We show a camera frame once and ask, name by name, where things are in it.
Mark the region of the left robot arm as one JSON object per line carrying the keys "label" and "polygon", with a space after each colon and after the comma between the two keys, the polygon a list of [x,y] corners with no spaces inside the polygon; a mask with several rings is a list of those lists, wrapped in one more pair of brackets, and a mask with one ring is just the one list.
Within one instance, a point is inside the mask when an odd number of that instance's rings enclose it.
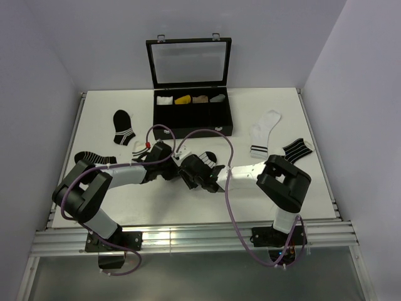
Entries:
{"label": "left robot arm", "polygon": [[142,235],[123,232],[101,205],[108,190],[131,184],[146,184],[162,176],[178,176],[173,149],[162,141],[150,149],[144,160],[129,164],[96,166],[86,159],[76,163],[52,194],[52,200],[67,218],[88,228],[107,250],[139,251]]}

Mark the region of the tan rolled sock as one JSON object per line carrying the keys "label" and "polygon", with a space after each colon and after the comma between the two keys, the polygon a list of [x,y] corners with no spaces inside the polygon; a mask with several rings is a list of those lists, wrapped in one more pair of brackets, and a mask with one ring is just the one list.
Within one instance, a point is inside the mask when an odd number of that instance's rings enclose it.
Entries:
{"label": "tan rolled sock", "polygon": [[207,95],[200,95],[192,98],[192,103],[208,103],[209,98]]}

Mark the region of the white sock with black lines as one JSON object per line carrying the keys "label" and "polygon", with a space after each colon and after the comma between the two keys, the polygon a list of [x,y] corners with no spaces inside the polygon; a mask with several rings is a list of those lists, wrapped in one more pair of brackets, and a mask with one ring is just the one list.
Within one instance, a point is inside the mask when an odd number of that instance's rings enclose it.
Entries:
{"label": "white sock with black lines", "polygon": [[203,152],[201,155],[199,155],[199,159],[211,169],[213,169],[217,164],[217,157],[215,153],[210,151]]}

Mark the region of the grey rolled sock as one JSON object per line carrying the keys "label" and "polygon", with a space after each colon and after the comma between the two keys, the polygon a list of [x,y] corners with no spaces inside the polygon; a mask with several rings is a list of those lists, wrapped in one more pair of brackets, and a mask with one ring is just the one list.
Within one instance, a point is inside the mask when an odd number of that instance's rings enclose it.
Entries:
{"label": "grey rolled sock", "polygon": [[219,103],[223,102],[226,99],[226,96],[224,94],[219,94],[215,97],[212,97],[209,101],[210,103]]}

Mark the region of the white rolled sock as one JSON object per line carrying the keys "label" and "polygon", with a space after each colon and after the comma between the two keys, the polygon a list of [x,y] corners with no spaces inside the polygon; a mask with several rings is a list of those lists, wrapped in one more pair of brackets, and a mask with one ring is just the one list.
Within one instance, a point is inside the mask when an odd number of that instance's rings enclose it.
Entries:
{"label": "white rolled sock", "polygon": [[156,104],[157,105],[172,105],[174,101],[173,97],[161,97],[157,96]]}

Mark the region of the black storage box with lid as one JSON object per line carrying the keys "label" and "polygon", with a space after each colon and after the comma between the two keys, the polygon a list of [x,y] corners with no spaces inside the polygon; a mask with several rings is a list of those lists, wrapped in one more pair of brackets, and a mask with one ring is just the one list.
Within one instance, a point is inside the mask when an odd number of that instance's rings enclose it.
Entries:
{"label": "black storage box with lid", "polygon": [[[214,33],[210,38],[167,39],[159,35],[146,41],[153,82],[153,134],[156,139],[215,137],[232,135],[233,119],[227,91],[231,38]],[[219,103],[192,103],[193,97],[219,94]],[[185,105],[157,105],[157,96],[191,96]]]}

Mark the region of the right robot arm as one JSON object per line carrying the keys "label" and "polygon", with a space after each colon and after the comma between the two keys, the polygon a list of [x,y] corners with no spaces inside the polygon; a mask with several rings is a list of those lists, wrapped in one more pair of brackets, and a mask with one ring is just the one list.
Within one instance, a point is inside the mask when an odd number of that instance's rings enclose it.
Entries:
{"label": "right robot arm", "polygon": [[179,164],[179,174],[190,189],[201,187],[210,193],[240,189],[259,191],[276,207],[273,225],[252,230],[255,247],[283,247],[291,240],[299,213],[311,184],[311,177],[279,155],[247,166],[207,165],[200,157],[189,155]]}

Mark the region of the black sock white vertical stripes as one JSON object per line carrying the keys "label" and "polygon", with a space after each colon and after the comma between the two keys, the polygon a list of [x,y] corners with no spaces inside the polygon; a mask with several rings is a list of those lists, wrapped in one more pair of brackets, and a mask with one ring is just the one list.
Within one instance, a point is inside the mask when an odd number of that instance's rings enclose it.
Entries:
{"label": "black sock white vertical stripes", "polygon": [[305,141],[304,138],[299,138],[283,147],[283,158],[291,164],[295,164],[298,160],[313,153],[314,150],[313,144]]}

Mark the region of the black white horizontal striped sock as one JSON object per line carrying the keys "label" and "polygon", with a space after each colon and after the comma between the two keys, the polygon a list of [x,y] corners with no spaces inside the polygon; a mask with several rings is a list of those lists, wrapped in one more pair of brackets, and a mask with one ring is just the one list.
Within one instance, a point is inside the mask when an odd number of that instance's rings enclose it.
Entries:
{"label": "black white horizontal striped sock", "polygon": [[116,164],[117,158],[115,156],[101,156],[94,152],[81,151],[75,154],[74,161],[77,163],[80,160],[88,160],[93,164]]}

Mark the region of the aluminium frame rail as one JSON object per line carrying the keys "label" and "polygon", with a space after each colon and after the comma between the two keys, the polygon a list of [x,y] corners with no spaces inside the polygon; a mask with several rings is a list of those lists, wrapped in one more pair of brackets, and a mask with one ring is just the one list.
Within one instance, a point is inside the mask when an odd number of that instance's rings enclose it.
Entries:
{"label": "aluminium frame rail", "polygon": [[[306,222],[310,248],[359,245],[349,221]],[[241,251],[234,227],[230,223],[195,226],[126,227],[126,232],[142,232],[141,254],[200,253]],[[83,228],[48,229],[35,234],[30,257],[87,255],[87,230]]]}

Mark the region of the yellow rolled sock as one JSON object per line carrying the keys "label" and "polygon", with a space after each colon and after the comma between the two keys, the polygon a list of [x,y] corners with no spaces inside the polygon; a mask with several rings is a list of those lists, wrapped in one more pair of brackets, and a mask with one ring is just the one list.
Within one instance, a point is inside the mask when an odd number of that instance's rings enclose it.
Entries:
{"label": "yellow rolled sock", "polygon": [[185,105],[191,103],[191,96],[190,95],[184,95],[182,97],[179,97],[174,100],[174,103],[176,105]]}

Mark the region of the long white sock striped cuff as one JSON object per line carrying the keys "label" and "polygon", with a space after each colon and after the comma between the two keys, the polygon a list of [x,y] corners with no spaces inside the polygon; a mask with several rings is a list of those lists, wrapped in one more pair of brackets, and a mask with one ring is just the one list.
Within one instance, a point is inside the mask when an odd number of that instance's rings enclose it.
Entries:
{"label": "long white sock striped cuff", "polygon": [[268,158],[269,136],[280,119],[281,114],[279,112],[270,110],[263,113],[259,120],[251,126],[251,157],[262,160]]}

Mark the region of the black sock with white stripes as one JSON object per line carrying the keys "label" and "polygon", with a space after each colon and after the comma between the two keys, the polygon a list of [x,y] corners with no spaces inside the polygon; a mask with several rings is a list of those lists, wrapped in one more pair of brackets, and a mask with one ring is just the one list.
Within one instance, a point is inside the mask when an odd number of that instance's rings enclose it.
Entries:
{"label": "black sock with white stripes", "polygon": [[113,116],[113,125],[115,128],[114,143],[127,146],[136,136],[132,129],[131,118],[124,110],[117,110]]}

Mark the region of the cream sock with black stripes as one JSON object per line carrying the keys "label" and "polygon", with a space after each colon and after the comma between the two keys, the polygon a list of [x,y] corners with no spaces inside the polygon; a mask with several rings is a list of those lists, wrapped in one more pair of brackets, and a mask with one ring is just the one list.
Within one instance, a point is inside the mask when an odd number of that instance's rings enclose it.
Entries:
{"label": "cream sock with black stripes", "polygon": [[143,153],[147,152],[148,148],[146,142],[135,141],[132,149],[132,157],[136,158],[141,156]]}

